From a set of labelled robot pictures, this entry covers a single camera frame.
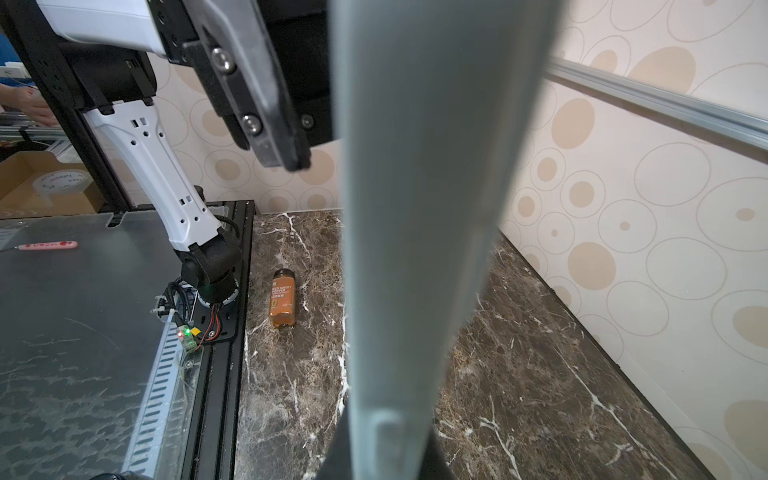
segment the robotic arm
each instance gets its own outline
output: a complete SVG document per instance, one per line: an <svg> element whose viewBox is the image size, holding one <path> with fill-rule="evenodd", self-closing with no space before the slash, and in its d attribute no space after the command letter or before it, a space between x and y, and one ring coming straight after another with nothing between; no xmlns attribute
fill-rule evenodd
<svg viewBox="0 0 768 480"><path fill-rule="evenodd" d="M33 59L38 84L121 152L163 221L181 278L206 303L229 298L237 288L232 267L241 259L239 242L206 208L165 137L145 52L195 68L238 146L253 149L265 167L306 168L310 144L256 4L6 0L3 6L5 29Z"/></svg>

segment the beige circle pattern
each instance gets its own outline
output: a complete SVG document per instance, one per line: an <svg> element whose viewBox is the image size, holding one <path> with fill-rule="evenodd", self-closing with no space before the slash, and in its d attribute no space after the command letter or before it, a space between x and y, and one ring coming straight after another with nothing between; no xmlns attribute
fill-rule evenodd
<svg viewBox="0 0 768 480"><path fill-rule="evenodd" d="M574 244L575 234L571 219L560 212L544 215L536 229L538 244L554 255L567 252Z"/></svg>
<svg viewBox="0 0 768 480"><path fill-rule="evenodd" d="M532 188L522 188L512 198L511 212L520 225L533 225L541 215L541 197Z"/></svg>
<svg viewBox="0 0 768 480"><path fill-rule="evenodd" d="M200 138L217 147L228 147L234 140L207 98L196 102L190 110L192 129Z"/></svg>
<svg viewBox="0 0 768 480"><path fill-rule="evenodd" d="M696 76L696 60L682 47L664 47L643 57L628 77L652 87L686 94Z"/></svg>
<svg viewBox="0 0 768 480"><path fill-rule="evenodd" d="M310 158L312 166L308 170L300 170L299 178L309 185L322 185L333 177L336 164L325 151L315 148Z"/></svg>
<svg viewBox="0 0 768 480"><path fill-rule="evenodd" d="M285 168L264 167L259 159L253 157L253 175L259 179L262 184L270 187L282 187L293 179L293 173Z"/></svg>
<svg viewBox="0 0 768 480"><path fill-rule="evenodd" d="M648 207L635 200L617 200L603 209L598 234L608 248L636 253L656 237L657 222Z"/></svg>
<svg viewBox="0 0 768 480"><path fill-rule="evenodd" d="M725 261L706 243L668 238L654 245L645 260L654 285L683 300L701 300L719 292L727 278Z"/></svg>
<svg viewBox="0 0 768 480"><path fill-rule="evenodd" d="M528 245L520 249L520 254L525 258L528 263L531 264L534 270L538 272L542 277L547 274L549 270L549 262L547 256L538 247Z"/></svg>
<svg viewBox="0 0 768 480"><path fill-rule="evenodd" d="M768 250L768 178L738 178L718 185L701 199L696 221L701 233L721 247Z"/></svg>
<svg viewBox="0 0 768 480"><path fill-rule="evenodd" d="M574 98L563 104L552 121L552 140L564 149L583 144L594 128L594 107L586 98Z"/></svg>
<svg viewBox="0 0 768 480"><path fill-rule="evenodd" d="M187 178L190 179L193 185L200 185L203 183L203 169L197 164L194 158L183 151L175 150L176 158L179 159L184 172L187 174Z"/></svg>
<svg viewBox="0 0 768 480"><path fill-rule="evenodd" d="M648 203L674 207L700 194L710 180L710 171L710 159L699 147L664 144L640 160L634 172L634 186Z"/></svg>
<svg viewBox="0 0 768 480"><path fill-rule="evenodd" d="M557 148L545 148L533 157L530 171L534 187L554 190L565 178L565 157Z"/></svg>
<svg viewBox="0 0 768 480"><path fill-rule="evenodd" d="M263 214L280 214L297 207L296 198L287 190L270 190L259 199L259 211Z"/></svg>
<svg viewBox="0 0 768 480"><path fill-rule="evenodd" d="M678 41L699 41L717 35L746 13L754 0L687 2L673 0L667 30Z"/></svg>
<svg viewBox="0 0 768 480"><path fill-rule="evenodd" d="M725 411L725 430L750 462L768 473L768 402L740 400Z"/></svg>
<svg viewBox="0 0 768 480"><path fill-rule="evenodd" d="M750 470L739 454L715 435L695 427L676 427L674 431L691 447L694 454L717 480L752 478ZM694 447L694 445L701 445L704 448ZM726 464L727 471L723 470L723 463Z"/></svg>
<svg viewBox="0 0 768 480"><path fill-rule="evenodd" d="M739 290L712 307L717 335L741 355L768 365L768 292Z"/></svg>
<svg viewBox="0 0 768 480"><path fill-rule="evenodd" d="M603 180L589 170L574 172L563 182L560 201L563 209L572 217L591 217L605 202Z"/></svg>
<svg viewBox="0 0 768 480"><path fill-rule="evenodd" d="M594 337L603 350L614 362L624 355L624 339L618 329L609 320L599 315L582 315L578 321Z"/></svg>
<svg viewBox="0 0 768 480"><path fill-rule="evenodd" d="M627 39L612 35L592 45L581 63L608 73L623 75L627 73L631 60L632 51Z"/></svg>
<svg viewBox="0 0 768 480"><path fill-rule="evenodd" d="M153 100L157 106L157 112L160 114L160 122L165 129L165 137L168 139L168 143L175 147L185 141L189 134L189 126L181 110L159 95L154 97Z"/></svg>
<svg viewBox="0 0 768 480"><path fill-rule="evenodd" d="M640 28L659 14L669 0L613 0L611 24L620 31Z"/></svg>
<svg viewBox="0 0 768 480"><path fill-rule="evenodd" d="M184 67L183 65L174 65L173 69L176 71L176 75L186 86L199 94L205 94L205 89L200 83L200 79L197 78L197 74L194 72L194 68Z"/></svg>
<svg viewBox="0 0 768 480"><path fill-rule="evenodd" d="M571 278L587 290L608 288L616 278L616 260L599 243L583 242L568 254Z"/></svg>
<svg viewBox="0 0 768 480"><path fill-rule="evenodd" d="M308 189L299 199L299 208L302 210L322 210L324 208L334 208L336 201L333 195L321 187Z"/></svg>
<svg viewBox="0 0 768 480"><path fill-rule="evenodd" d="M250 166L240 154L216 150L205 159L205 173L220 187L238 188L250 178Z"/></svg>
<svg viewBox="0 0 768 480"><path fill-rule="evenodd" d="M564 276L550 276L547 278L547 285L554 290L571 313L578 315L581 310L581 293L573 282Z"/></svg>
<svg viewBox="0 0 768 480"><path fill-rule="evenodd" d="M688 448L701 460L714 478L717 480L731 480L733 478L730 474L730 467L719 453L700 443L689 443Z"/></svg>
<svg viewBox="0 0 768 480"><path fill-rule="evenodd" d="M667 302L642 282L626 280L613 285L608 290L606 304L611 319L632 335L657 335L669 323Z"/></svg>

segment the blue sleeve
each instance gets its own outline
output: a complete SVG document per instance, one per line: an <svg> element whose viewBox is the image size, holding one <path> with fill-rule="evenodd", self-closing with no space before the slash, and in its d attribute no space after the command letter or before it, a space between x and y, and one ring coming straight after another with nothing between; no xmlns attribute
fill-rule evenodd
<svg viewBox="0 0 768 480"><path fill-rule="evenodd" d="M8 40L8 37L0 34L0 65L5 65L7 61L21 61L16 54L16 50L13 49L13 45ZM33 85L31 79L14 79L0 77L0 84L10 85L12 87L21 87L23 84Z"/></svg>

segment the marble countertop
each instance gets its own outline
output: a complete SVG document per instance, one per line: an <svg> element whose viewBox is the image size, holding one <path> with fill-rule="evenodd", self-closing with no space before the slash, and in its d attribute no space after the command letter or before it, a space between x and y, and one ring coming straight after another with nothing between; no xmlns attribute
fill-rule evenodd
<svg viewBox="0 0 768 480"><path fill-rule="evenodd" d="M331 443L350 388L339 215L254 219L235 478L314 478ZM435 410L457 478L708 478L501 234L494 249ZM274 329L280 267L299 315Z"/></svg>

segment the metal bolt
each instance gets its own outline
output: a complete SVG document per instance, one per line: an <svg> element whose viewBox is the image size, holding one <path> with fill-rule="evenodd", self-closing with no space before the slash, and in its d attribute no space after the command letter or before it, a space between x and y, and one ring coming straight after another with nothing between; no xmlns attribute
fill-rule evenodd
<svg viewBox="0 0 768 480"><path fill-rule="evenodd" d="M210 58L214 67L221 73L230 74L235 71L235 61L232 55L221 47L216 47L210 51Z"/></svg>
<svg viewBox="0 0 768 480"><path fill-rule="evenodd" d="M243 127L245 131L254 137L261 133L263 125L261 119L256 115L248 114L243 116Z"/></svg>
<svg viewBox="0 0 768 480"><path fill-rule="evenodd" d="M301 116L301 126L304 128L304 130L309 130L315 126L315 119L312 118L312 115L310 114L303 114Z"/></svg>

